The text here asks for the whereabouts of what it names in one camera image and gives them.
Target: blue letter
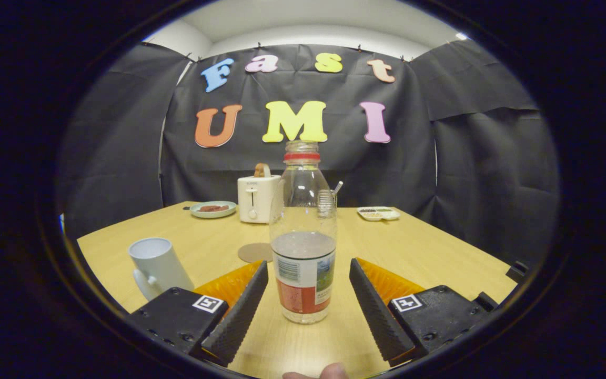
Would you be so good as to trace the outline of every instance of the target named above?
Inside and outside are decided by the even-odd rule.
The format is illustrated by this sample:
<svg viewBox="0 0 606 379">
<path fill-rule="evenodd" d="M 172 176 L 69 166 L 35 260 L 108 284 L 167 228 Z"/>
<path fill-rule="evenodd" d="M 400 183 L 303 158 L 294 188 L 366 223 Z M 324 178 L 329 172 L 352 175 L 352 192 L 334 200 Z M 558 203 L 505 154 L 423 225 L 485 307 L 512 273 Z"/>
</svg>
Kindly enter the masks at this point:
<svg viewBox="0 0 606 379">
<path fill-rule="evenodd" d="M 200 75 L 203 75 L 207 80 L 207 89 L 205 89 L 206 93 L 211 93 L 215 89 L 226 84 L 228 79 L 221 76 L 228 76 L 228 74 L 230 74 L 230 69 L 228 68 L 228 65 L 233 64 L 233 62 L 235 62 L 233 59 L 226 58 L 223 61 L 217 63 L 216 65 L 207 68 L 205 71 L 200 72 Z"/>
</svg>

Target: red bottle cap ring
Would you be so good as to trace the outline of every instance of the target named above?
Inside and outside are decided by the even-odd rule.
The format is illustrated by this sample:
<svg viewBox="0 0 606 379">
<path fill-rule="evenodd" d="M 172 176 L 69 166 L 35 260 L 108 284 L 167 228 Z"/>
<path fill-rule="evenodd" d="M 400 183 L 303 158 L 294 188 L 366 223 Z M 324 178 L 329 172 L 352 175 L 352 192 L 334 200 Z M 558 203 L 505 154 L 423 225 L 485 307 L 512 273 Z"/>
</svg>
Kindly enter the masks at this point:
<svg viewBox="0 0 606 379">
<path fill-rule="evenodd" d="M 289 159 L 319 159 L 319 153 L 287 153 L 284 154 L 284 160 Z"/>
</svg>

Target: plate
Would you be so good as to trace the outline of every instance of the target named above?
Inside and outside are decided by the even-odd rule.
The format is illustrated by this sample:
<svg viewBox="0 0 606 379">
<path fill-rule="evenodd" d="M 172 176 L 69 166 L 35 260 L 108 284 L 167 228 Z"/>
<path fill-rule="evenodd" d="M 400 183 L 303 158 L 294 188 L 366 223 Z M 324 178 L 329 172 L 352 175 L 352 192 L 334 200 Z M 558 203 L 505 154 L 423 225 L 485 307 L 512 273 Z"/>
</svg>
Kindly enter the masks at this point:
<svg viewBox="0 0 606 379">
<path fill-rule="evenodd" d="M 363 206 L 357 208 L 357 213 L 368 221 L 396 220 L 401 216 L 400 213 L 389 208 L 389 206 Z"/>
<path fill-rule="evenodd" d="M 217 205 L 217 206 L 227 205 L 228 209 L 226 209 L 225 211 L 218 211 L 218 212 L 200 212 L 200 208 L 202 208 L 204 206 L 208 206 L 208 205 Z M 204 203 L 200 203 L 200 204 L 195 204 L 194 206 L 190 207 L 190 213 L 193 216 L 196 216 L 199 218 L 220 218 L 220 217 L 225 217 L 225 216 L 228 216 L 229 214 L 235 213 L 235 207 L 236 207 L 236 204 L 234 202 L 223 202 L 223 201 L 204 202 Z"/>
</svg>

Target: clear water bottle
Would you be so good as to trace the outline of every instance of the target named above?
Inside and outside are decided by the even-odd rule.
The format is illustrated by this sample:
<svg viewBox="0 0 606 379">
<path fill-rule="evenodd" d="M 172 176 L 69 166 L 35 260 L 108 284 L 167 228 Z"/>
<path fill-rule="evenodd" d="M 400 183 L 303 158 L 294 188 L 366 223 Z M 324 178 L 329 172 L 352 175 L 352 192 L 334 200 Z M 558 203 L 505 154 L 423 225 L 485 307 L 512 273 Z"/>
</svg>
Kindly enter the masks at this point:
<svg viewBox="0 0 606 379">
<path fill-rule="evenodd" d="M 287 143 L 270 214 L 272 261 L 286 318 L 300 324 L 329 312 L 334 281 L 336 207 L 319 170 L 317 142 Z"/>
</svg>

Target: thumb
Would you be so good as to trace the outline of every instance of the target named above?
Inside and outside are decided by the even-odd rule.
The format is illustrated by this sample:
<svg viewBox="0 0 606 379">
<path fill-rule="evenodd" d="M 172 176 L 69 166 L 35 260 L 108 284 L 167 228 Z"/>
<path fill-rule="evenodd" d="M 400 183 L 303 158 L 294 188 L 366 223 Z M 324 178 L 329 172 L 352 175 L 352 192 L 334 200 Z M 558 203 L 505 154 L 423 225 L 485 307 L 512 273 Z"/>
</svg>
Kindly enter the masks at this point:
<svg viewBox="0 0 606 379">
<path fill-rule="evenodd" d="M 322 374 L 319 375 L 319 379 L 349 379 L 349 376 L 343 364 L 338 362 L 324 367 Z"/>
<path fill-rule="evenodd" d="M 303 374 L 298 374 L 298 372 L 284 372 L 282 374 L 282 379 L 315 379 L 312 376 L 305 376 Z"/>
</svg>

